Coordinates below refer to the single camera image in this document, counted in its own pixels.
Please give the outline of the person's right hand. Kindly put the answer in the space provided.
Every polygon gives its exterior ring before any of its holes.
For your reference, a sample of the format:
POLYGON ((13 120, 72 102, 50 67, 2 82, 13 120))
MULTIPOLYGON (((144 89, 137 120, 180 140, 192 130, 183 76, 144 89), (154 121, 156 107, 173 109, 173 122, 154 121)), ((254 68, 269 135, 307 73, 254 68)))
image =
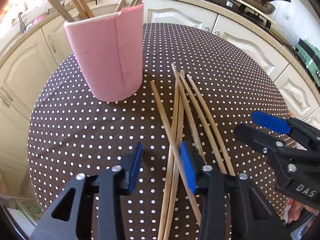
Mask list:
POLYGON ((288 222, 291 223, 292 221, 296 221, 300 217, 300 213, 303 209, 306 209, 307 211, 314 213, 312 208, 305 206, 304 204, 296 200, 293 200, 291 203, 291 207, 287 212, 288 222))

